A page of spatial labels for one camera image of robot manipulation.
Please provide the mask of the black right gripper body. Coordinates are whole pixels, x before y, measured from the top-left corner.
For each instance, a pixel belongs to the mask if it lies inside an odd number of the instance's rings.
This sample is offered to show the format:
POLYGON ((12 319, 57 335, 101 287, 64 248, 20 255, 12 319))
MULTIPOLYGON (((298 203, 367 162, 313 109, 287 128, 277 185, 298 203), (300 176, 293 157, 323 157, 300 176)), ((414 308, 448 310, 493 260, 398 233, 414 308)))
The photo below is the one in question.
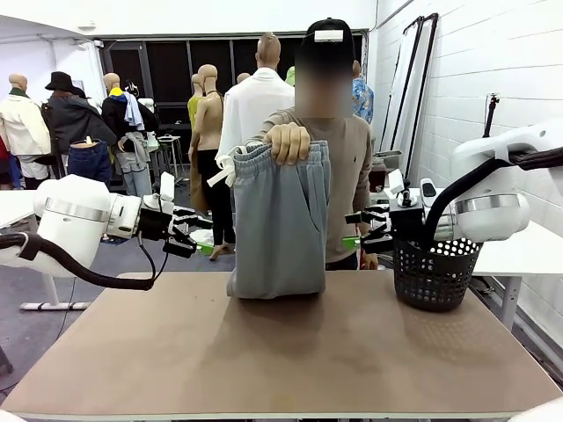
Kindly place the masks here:
POLYGON ((424 207, 391 207, 389 216, 394 239, 420 240, 424 231, 424 207))

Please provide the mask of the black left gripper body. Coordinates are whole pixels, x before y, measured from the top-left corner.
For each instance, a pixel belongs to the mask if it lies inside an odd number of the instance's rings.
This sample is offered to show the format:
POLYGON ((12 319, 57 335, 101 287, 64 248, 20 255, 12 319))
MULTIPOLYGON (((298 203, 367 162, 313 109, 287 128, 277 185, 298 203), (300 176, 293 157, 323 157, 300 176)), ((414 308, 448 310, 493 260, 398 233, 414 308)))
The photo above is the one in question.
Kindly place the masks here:
POLYGON ((166 240, 172 215, 153 209, 142 208, 139 214, 139 236, 151 241, 166 240))

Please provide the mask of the person's right hand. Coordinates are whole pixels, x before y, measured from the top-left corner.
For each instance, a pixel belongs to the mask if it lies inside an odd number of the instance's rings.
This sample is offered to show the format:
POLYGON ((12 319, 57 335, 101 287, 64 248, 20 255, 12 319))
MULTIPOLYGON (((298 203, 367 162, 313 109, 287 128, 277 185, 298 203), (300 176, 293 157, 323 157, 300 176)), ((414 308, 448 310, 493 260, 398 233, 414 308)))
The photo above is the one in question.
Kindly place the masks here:
POLYGON ((293 165, 308 157, 311 138, 305 127, 290 122, 272 126, 263 142, 271 145, 272 156, 277 164, 293 165))

